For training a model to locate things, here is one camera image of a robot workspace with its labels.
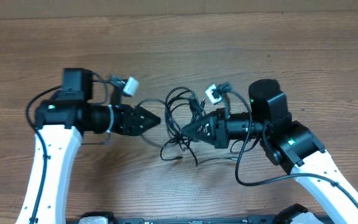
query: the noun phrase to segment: green led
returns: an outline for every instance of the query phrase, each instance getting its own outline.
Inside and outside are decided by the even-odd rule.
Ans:
[[[295,144],[295,141],[294,141],[293,139],[290,139],[290,140],[288,141],[288,143],[289,143],[290,146],[292,146],[293,144]]]

